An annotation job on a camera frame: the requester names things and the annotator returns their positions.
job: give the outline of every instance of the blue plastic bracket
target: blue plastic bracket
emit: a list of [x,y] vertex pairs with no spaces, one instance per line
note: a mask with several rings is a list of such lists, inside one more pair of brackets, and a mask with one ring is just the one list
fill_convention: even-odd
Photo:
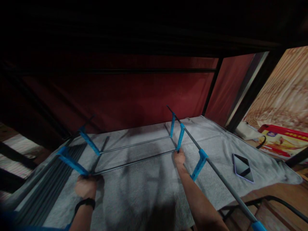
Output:
[[59,155],[59,158],[69,165],[71,168],[75,169],[77,172],[79,172],[81,175],[89,175],[89,172],[82,167],[80,164],[78,164],[72,157],[70,157],[67,153],[67,147],[62,147],[58,151],[57,155]]
[[172,112],[172,123],[171,123],[171,129],[170,129],[170,137],[171,137],[171,138],[172,138],[172,136],[173,136],[174,122],[175,122],[175,114],[174,114],[174,112]]
[[86,134],[86,130],[84,126],[82,126],[79,129],[80,135],[84,138],[84,140],[88,143],[88,145],[93,149],[96,155],[100,156],[99,149],[96,147],[96,145],[93,143],[91,138]]
[[264,225],[260,221],[252,223],[251,227],[253,228],[254,231],[267,231]]
[[185,132],[185,130],[184,130],[184,128],[185,128],[184,124],[180,124],[180,126],[181,126],[181,132],[180,132],[179,141],[177,142],[177,147],[176,147],[177,151],[180,150],[181,143],[182,143],[182,139],[183,139],[184,132]]
[[204,164],[206,163],[206,159],[209,157],[205,151],[203,149],[199,150],[199,154],[200,154],[200,160],[197,163],[195,170],[193,171],[193,173],[191,174],[191,178],[193,181],[195,181],[201,171],[201,169],[203,168]]

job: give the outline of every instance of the smartphone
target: smartphone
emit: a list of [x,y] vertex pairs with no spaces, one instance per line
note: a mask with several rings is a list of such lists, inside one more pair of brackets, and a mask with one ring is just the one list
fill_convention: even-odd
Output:
[[239,177],[244,178],[245,180],[248,180],[251,183],[254,183],[248,160],[234,153],[232,155],[233,155],[234,173]]

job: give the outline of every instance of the phone screen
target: phone screen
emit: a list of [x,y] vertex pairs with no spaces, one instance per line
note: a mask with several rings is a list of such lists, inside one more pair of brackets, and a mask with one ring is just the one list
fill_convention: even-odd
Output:
[[253,182],[252,173],[248,160],[244,157],[234,154],[235,173],[246,180]]

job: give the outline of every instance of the gray blanket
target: gray blanket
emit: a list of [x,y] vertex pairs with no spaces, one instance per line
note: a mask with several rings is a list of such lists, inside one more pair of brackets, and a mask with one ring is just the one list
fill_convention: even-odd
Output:
[[[181,121],[240,196],[275,183],[302,182],[301,177],[283,161],[251,147],[205,117]],[[105,147],[105,150],[109,150],[166,136],[168,132],[165,126],[169,131],[171,122],[90,136],[100,149],[109,135],[110,140]],[[175,122],[173,139],[176,143],[179,133],[179,123]],[[84,140],[79,137],[71,145],[82,142]],[[174,148],[171,139],[167,138],[105,153],[96,171]],[[192,173],[200,156],[187,134],[184,135],[182,148],[186,155],[185,166],[189,173]],[[254,184],[234,174],[232,153],[249,159]],[[91,229],[181,230],[192,226],[194,221],[172,155],[167,154],[105,173],[104,180],[98,184]],[[79,163],[90,169],[95,159],[94,151],[87,146]],[[75,205],[80,200],[74,192],[77,177],[78,173],[73,171],[44,226],[61,228],[71,221]],[[208,163],[201,170],[196,184],[217,210],[234,201]]]

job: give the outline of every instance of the black wristband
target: black wristband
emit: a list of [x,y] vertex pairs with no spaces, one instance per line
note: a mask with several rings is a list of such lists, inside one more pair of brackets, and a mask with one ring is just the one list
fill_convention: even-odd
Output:
[[76,205],[76,207],[75,207],[75,215],[76,215],[76,213],[77,213],[79,207],[82,206],[82,205],[84,205],[84,204],[85,204],[85,205],[91,205],[92,208],[93,208],[93,210],[95,209],[95,200],[93,200],[93,199],[91,199],[91,198],[87,198],[87,199],[82,200],[81,202],[79,202],[79,203]]

